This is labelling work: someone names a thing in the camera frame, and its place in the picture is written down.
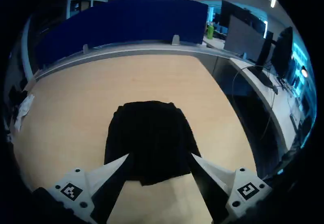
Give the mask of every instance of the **computer monitor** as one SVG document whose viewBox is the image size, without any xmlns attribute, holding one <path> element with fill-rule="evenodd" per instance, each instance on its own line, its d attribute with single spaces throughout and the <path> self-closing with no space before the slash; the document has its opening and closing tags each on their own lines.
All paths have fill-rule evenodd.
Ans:
<svg viewBox="0 0 324 224">
<path fill-rule="evenodd" d="M 220 13 L 220 26 L 229 27 L 230 17 L 233 15 L 237 19 L 243 21 L 247 25 L 251 26 L 255 31 L 260 34 L 264 34 L 266 25 L 263 21 L 252 15 L 249 10 L 242 9 L 230 2 L 222 0 L 222 7 Z"/>
<path fill-rule="evenodd" d="M 276 42 L 275 49 L 273 50 L 271 63 L 275 68 L 278 76 L 284 78 L 288 72 L 289 61 L 292 54 L 292 27 L 283 30 Z"/>
<path fill-rule="evenodd" d="M 274 88 L 273 83 L 268 78 L 266 74 L 263 73 L 263 66 L 266 64 L 266 59 L 269 55 L 271 43 L 272 43 L 273 33 L 267 32 L 266 33 L 266 39 L 263 43 L 260 55 L 258 57 L 258 60 L 256 61 L 256 66 L 251 66 L 248 68 L 249 71 L 251 71 L 265 86 L 269 88 Z"/>
</svg>

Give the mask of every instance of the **screw hole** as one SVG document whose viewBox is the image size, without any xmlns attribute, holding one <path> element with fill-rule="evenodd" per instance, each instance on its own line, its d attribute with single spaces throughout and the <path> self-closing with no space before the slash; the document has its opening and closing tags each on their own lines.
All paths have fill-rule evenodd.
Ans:
<svg viewBox="0 0 324 224">
<path fill-rule="evenodd" d="M 232 206 L 233 206 L 233 207 L 238 207 L 240 204 L 241 204 L 241 203 L 240 203 L 239 201 L 234 201 L 234 202 L 232 203 Z"/>
<path fill-rule="evenodd" d="M 80 206 L 82 207 L 82 208 L 86 208 L 87 206 L 88 206 L 88 204 L 86 203 L 86 202 L 81 202 L 80 203 Z"/>
</svg>

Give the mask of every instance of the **wooden table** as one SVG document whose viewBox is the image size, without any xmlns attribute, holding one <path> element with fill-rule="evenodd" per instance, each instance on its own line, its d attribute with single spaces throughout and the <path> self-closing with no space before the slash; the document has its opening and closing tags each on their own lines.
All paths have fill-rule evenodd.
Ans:
<svg viewBox="0 0 324 224">
<path fill-rule="evenodd" d="M 77 65 L 32 89 L 34 102 L 14 151 L 32 189 L 51 187 L 75 167 L 103 165 L 108 126 L 127 102 L 173 102 L 186 116 L 202 156 L 227 169 L 256 171 L 240 121 L 197 58 L 137 55 Z M 125 183 L 111 223 L 211 223 L 192 175 L 152 186 Z"/>
</svg>

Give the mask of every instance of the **monitor stand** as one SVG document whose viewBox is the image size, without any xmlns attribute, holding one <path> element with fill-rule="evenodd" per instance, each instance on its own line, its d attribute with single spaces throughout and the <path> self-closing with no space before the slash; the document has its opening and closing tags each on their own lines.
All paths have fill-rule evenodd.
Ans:
<svg viewBox="0 0 324 224">
<path fill-rule="evenodd" d="M 251 71 L 263 85 L 271 89 L 276 89 L 276 87 L 272 84 L 272 81 L 266 76 L 266 74 L 263 73 L 262 70 L 258 70 L 254 66 L 248 67 L 248 70 Z"/>
</svg>

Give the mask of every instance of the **black towel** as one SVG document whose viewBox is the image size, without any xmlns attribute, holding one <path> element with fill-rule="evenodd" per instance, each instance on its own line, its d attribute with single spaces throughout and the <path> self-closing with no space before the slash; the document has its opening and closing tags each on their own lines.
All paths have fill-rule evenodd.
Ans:
<svg viewBox="0 0 324 224">
<path fill-rule="evenodd" d="M 108 130 L 104 164 L 134 154 L 129 180 L 151 185 L 190 173 L 186 154 L 200 156 L 190 126 L 173 103 L 119 106 Z"/>
</svg>

